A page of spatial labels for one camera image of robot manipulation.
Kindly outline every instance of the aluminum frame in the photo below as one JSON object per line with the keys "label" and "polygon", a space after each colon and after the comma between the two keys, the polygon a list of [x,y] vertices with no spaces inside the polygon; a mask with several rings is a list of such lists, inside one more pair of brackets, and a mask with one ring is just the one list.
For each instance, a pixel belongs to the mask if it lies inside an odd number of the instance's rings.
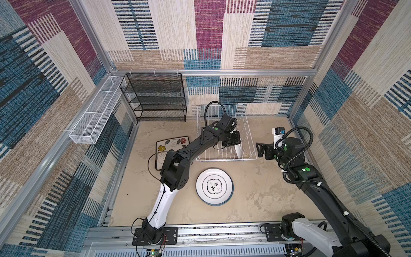
{"label": "aluminum frame", "polygon": [[313,76],[316,69],[130,69],[115,70],[113,76],[126,73],[181,73],[183,76]]}
{"label": "aluminum frame", "polygon": [[[326,220],[311,220],[319,224]],[[168,248],[181,248],[192,246],[223,246],[223,245],[269,245],[269,244],[293,244],[300,241],[268,242],[264,233],[260,231],[263,223],[281,224],[276,222],[240,222],[240,223],[216,223],[216,224],[187,224],[166,225],[166,227],[179,228],[176,245],[168,245]],[[333,232],[327,223],[327,231]],[[135,249],[132,246],[131,227],[96,227],[90,228],[87,239],[83,245],[82,256],[93,256],[96,250]]]}
{"label": "aluminum frame", "polygon": [[69,2],[72,5],[74,12],[79,18],[81,24],[83,25],[83,28],[91,42],[91,45],[93,46],[94,51],[97,53],[97,56],[100,58],[100,62],[105,68],[107,74],[111,73],[114,69],[114,66],[111,63],[107,52],[104,50],[99,38],[97,37],[96,32],[94,31],[93,26],[90,23],[88,15],[82,4],[82,0],[69,0]]}
{"label": "aluminum frame", "polygon": [[126,145],[126,149],[124,150],[123,157],[121,158],[120,165],[117,170],[117,174],[114,177],[113,185],[111,186],[106,203],[104,204],[103,211],[99,218],[98,224],[100,224],[101,227],[104,224],[104,220],[106,219],[107,213],[109,212],[109,208],[114,206],[114,201],[115,201],[115,198],[117,197],[117,193],[120,188],[121,180],[123,178],[124,172],[127,167],[128,160],[130,158],[131,150],[133,149],[134,142],[136,141],[138,130],[139,130],[139,125],[135,123],[133,129],[131,130],[129,141]]}
{"label": "aluminum frame", "polygon": [[[147,256],[147,251],[150,248],[138,249],[140,257]],[[162,256],[184,256],[184,257],[239,257],[239,256],[270,256],[270,257],[284,257],[287,253],[284,244],[269,244],[269,245],[225,245],[225,246],[188,246],[181,248],[165,248],[162,251]],[[137,257],[136,249],[115,249],[115,250],[94,250],[87,254],[87,257]]]}
{"label": "aluminum frame", "polygon": [[[54,167],[56,166],[60,158],[63,156],[64,152],[67,150],[70,143],[72,142],[71,138],[69,137],[70,132],[73,130],[74,126],[78,123],[83,113],[87,110],[92,100],[95,98],[95,96],[99,92],[100,88],[104,85],[106,80],[108,80],[109,78],[110,76],[106,75],[101,79],[101,81],[98,83],[94,91],[88,96],[87,100],[84,102],[84,104],[78,110],[76,115],[69,122],[65,130],[63,130],[63,132],[61,133],[57,141],[54,143],[54,145],[48,151],[46,156],[43,158],[43,160],[40,162],[40,164],[31,174],[31,176],[26,181],[26,183],[23,185],[23,187],[20,189],[20,191],[15,196],[13,201],[10,203],[10,205],[6,208],[6,210],[0,216],[0,249],[6,242],[10,234],[13,232],[19,220],[21,219],[21,217],[23,216],[27,208],[30,206],[34,197],[38,194],[38,192],[40,191],[40,188],[42,187],[42,185],[44,184],[44,182],[46,181],[50,173],[53,171]],[[126,106],[128,106],[127,110],[128,110],[130,117],[133,120],[133,123],[136,124],[134,113],[132,112],[128,104],[126,104]],[[132,133],[130,134],[129,143],[127,144],[127,146],[131,148],[135,141],[135,138],[132,139],[133,133],[135,137],[137,134],[136,125],[134,125]],[[124,169],[125,169],[128,158],[129,158],[129,154],[123,155],[123,159],[120,162],[118,174],[124,173],[124,170],[121,170],[121,168],[124,166]],[[117,188],[118,190],[121,177],[116,178],[116,179],[118,179],[119,181],[115,181],[115,184],[113,186]]]}

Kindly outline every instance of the black mounting plate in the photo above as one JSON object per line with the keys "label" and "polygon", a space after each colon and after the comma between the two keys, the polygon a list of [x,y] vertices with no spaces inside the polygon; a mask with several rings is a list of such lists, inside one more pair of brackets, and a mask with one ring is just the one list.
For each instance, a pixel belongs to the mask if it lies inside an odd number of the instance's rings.
{"label": "black mounting plate", "polygon": [[279,224],[264,223],[262,227],[264,227],[264,231],[267,231],[265,234],[268,242],[287,241],[281,236]]}
{"label": "black mounting plate", "polygon": [[[177,244],[178,227],[164,227],[163,234],[167,236],[166,245],[176,245]],[[151,245],[148,243],[150,240],[144,234],[142,228],[136,228],[136,230],[134,231],[134,235],[136,236],[133,237],[133,243],[132,243],[133,246]],[[163,240],[164,240],[164,237],[160,239],[160,242],[154,245],[161,245],[163,243]]]}

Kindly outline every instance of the aluminum rail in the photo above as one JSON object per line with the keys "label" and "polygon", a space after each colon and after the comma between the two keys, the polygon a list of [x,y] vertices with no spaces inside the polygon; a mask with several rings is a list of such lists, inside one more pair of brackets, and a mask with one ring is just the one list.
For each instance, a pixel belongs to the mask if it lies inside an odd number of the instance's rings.
{"label": "aluminum rail", "polygon": [[129,69],[114,70],[113,76],[126,73],[181,73],[183,76],[314,76],[316,69]]}
{"label": "aluminum rail", "polygon": [[[319,224],[325,220],[312,220]],[[176,245],[167,247],[184,246],[217,246],[217,245],[253,245],[272,243],[299,243],[300,241],[278,241],[268,242],[264,233],[260,231],[263,223],[277,222],[244,222],[244,223],[217,223],[217,224],[188,224],[188,225],[166,225],[166,227],[178,227]],[[333,232],[327,223],[327,231]],[[119,248],[135,248],[132,246],[133,235],[131,227],[96,227],[90,228],[83,250],[109,250]]]}
{"label": "aluminum rail", "polygon": [[117,197],[117,193],[118,193],[118,190],[120,188],[121,180],[123,178],[124,172],[125,172],[126,167],[127,167],[128,160],[130,158],[131,150],[133,149],[133,145],[136,141],[138,129],[139,129],[139,125],[134,123],[134,127],[131,130],[130,137],[129,137],[128,143],[126,145],[126,148],[124,150],[123,157],[121,158],[121,161],[120,161],[120,164],[119,164],[119,167],[118,167],[118,170],[117,170],[117,174],[115,175],[115,178],[114,178],[113,184],[111,186],[109,195],[107,197],[106,203],[104,204],[103,211],[100,215],[100,219],[99,219],[99,223],[98,223],[98,224],[100,224],[100,226],[103,226],[103,224],[104,224],[104,219],[106,218],[109,207],[112,207],[114,205],[115,198]]}
{"label": "aluminum rail", "polygon": [[99,38],[97,37],[96,32],[94,31],[93,26],[90,23],[87,12],[83,6],[82,0],[69,0],[69,1],[73,7],[74,12],[79,18],[80,23],[83,25],[86,35],[88,36],[91,42],[91,45],[93,46],[94,51],[96,52],[97,56],[100,58],[100,61],[103,67],[105,68],[106,72],[107,73],[112,72],[114,66],[112,65],[107,52],[104,50]]}

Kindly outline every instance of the white wire mesh basket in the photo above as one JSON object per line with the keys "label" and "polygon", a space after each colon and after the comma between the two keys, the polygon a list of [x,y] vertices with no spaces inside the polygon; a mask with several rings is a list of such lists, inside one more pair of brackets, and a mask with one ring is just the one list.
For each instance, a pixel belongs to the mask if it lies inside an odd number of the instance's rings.
{"label": "white wire mesh basket", "polygon": [[[219,142],[216,146],[214,146],[214,148],[210,147],[202,154],[200,154],[200,156],[198,156],[196,160],[199,162],[218,162],[248,161],[257,159],[253,138],[251,136],[247,115],[245,113],[247,105],[227,104],[224,105],[224,107],[227,111],[227,115],[236,118],[238,121],[236,129],[240,131],[241,144],[238,146],[230,146],[223,148],[222,143]],[[201,128],[204,127],[205,108],[205,105],[197,107],[197,136],[200,135]],[[210,105],[207,110],[207,124],[211,124],[214,121],[219,121],[223,114],[224,112],[220,105]]]}
{"label": "white wire mesh basket", "polygon": [[123,77],[111,76],[106,80],[70,132],[69,136],[74,143],[95,144],[97,142],[122,94],[119,87],[121,83],[125,83]]}

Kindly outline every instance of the robotic arm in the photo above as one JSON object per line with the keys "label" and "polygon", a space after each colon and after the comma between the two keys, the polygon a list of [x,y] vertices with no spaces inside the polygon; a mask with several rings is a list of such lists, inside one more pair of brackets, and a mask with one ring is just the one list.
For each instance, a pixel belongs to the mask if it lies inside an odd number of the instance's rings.
{"label": "robotic arm", "polygon": [[[294,130],[306,130],[310,141],[305,146],[297,138],[288,137]],[[285,134],[283,127],[272,130],[273,144],[256,143],[259,157],[276,160],[283,179],[295,184],[317,206],[335,231],[337,238],[311,224],[300,213],[283,216],[281,232],[284,238],[305,238],[327,256],[390,256],[390,244],[383,235],[375,236],[358,221],[327,186],[321,173],[305,162],[304,152],[312,143],[313,134],[305,127],[296,127]]]}
{"label": "robotic arm", "polygon": [[[192,143],[174,152],[166,154],[161,169],[161,185],[159,195],[150,215],[143,220],[142,231],[149,244],[160,242],[167,213],[177,192],[185,186],[189,178],[189,167],[193,160],[209,147],[222,141],[223,146],[240,144],[240,133],[234,131],[237,120],[224,114],[220,121],[207,125],[207,109],[201,135]],[[305,146],[300,139],[288,135],[296,129],[304,129],[310,134],[310,141]],[[375,236],[361,224],[342,204],[334,192],[327,186],[321,173],[305,162],[303,153],[310,147],[313,135],[305,127],[296,127],[285,133],[283,127],[273,129],[274,143],[256,143],[259,157],[265,155],[266,160],[276,160],[282,168],[283,179],[295,184],[318,207],[331,224],[336,236],[328,234],[311,224],[300,213],[283,216],[281,233],[285,239],[297,236],[307,239],[314,247],[331,257],[389,257],[390,244],[382,235]]]}
{"label": "robotic arm", "polygon": [[201,135],[193,142],[176,152],[168,152],[161,169],[160,192],[150,215],[143,221],[144,234],[149,238],[149,243],[157,244],[163,235],[163,228],[166,224],[167,213],[177,192],[185,186],[189,178],[189,168],[195,158],[208,148],[222,141],[222,145],[234,146],[240,144],[239,131],[233,131],[237,125],[237,120],[224,114],[220,121],[215,121],[207,125],[204,118],[205,127],[201,129]]}

